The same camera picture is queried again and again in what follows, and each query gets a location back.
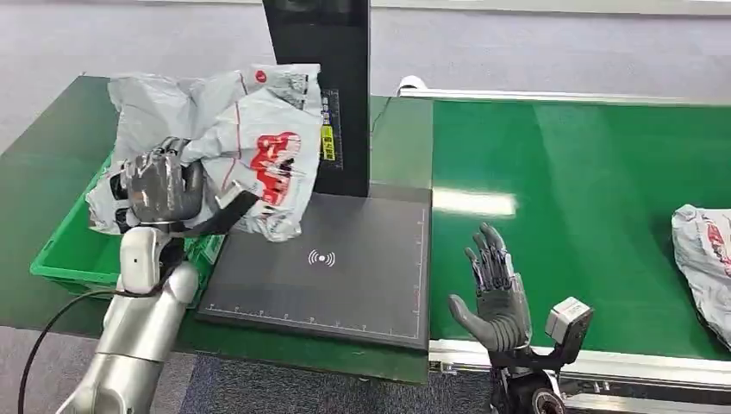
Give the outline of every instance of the package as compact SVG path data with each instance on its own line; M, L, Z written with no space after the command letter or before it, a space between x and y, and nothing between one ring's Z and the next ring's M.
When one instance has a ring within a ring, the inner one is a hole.
M672 215L672 242L698 312L731 349L731 210L684 205Z
M87 195L93 228L120 232L127 212L122 214L124 203L115 198L115 171L175 136L191 140L181 160L202 161L209 194L201 213L185 222L188 227L210 218L216 210L210 195L222 194L235 180L260 197L236 228L273 242L298 235L320 159L319 70L259 65L206 79L112 78L109 96L120 112L119 125L111 167Z

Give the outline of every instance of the white plastic bag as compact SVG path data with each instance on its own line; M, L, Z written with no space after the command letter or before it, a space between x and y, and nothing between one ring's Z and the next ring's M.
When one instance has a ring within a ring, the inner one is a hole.
M191 140L182 161L202 160L206 191L221 194L236 180L260 197L235 227L273 242L288 240L301 231L319 164L319 71L319 65L261 65L206 79L112 78L109 96L120 112L112 166L118 169L168 136ZM105 174L87 201L92 219L99 220L93 228L119 233L114 209L120 201L106 188L111 175ZM207 220L215 210L204 205L186 225Z
M698 311L731 349L731 210L684 205L672 215L672 242Z

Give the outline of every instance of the black scanning platform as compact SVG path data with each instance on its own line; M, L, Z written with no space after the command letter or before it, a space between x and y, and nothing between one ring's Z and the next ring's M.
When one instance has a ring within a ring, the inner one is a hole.
M198 316L426 350L431 192L400 198L315 193L294 239L230 234Z

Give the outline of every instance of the robotic arm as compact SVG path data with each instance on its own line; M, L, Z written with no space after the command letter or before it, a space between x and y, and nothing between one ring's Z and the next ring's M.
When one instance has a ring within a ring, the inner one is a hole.
M187 229L203 199L200 161L182 166L186 140L168 138L131 160L122 185L140 226L127 231L120 247L121 274L103 320L103 333L89 370L60 413L149 412L155 388L185 310L198 289L198 271L185 261L182 237L222 234L258 200L233 183L205 223Z
M551 310L546 333L555 341L548 355L530 347L531 322L521 275L515 273L503 238L486 223L473 237L479 257L467 248L477 295L477 315L457 295L450 295L454 319L488 351L492 395L498 414L563 414L558 377L578 356L593 310L567 298Z

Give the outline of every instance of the yellow label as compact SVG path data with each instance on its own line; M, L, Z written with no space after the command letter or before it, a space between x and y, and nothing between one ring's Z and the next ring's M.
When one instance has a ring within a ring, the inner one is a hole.
M320 129L322 137L322 158L328 161L335 161L335 141L333 139L333 127L322 125Z

